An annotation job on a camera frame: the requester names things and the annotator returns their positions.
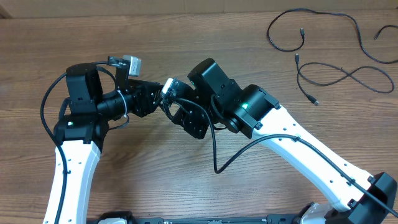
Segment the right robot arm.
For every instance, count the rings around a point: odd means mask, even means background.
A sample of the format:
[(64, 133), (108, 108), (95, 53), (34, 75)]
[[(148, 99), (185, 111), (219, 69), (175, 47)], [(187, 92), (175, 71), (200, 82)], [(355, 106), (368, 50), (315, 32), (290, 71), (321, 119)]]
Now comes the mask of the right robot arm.
[(198, 139), (216, 123), (242, 133), (251, 146), (262, 144), (285, 159), (326, 197), (326, 204), (308, 204), (290, 223), (381, 223), (394, 213), (397, 182), (390, 175), (372, 175), (340, 157), (261, 87), (241, 88), (212, 58), (188, 79), (169, 78), (161, 91), (165, 112), (179, 106), (173, 123)]

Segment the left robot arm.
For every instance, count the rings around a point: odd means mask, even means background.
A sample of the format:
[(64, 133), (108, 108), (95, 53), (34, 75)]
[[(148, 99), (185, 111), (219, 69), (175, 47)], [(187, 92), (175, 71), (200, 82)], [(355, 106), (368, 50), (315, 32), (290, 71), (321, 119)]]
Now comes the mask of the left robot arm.
[(104, 62), (72, 65), (62, 74), (69, 96), (64, 99), (54, 129), (45, 126), (55, 144), (55, 173), (44, 223), (86, 223), (91, 184), (112, 128), (109, 121), (132, 113), (145, 117), (161, 101), (162, 85), (132, 80), (127, 63), (116, 67), (114, 90), (103, 93), (99, 73)]

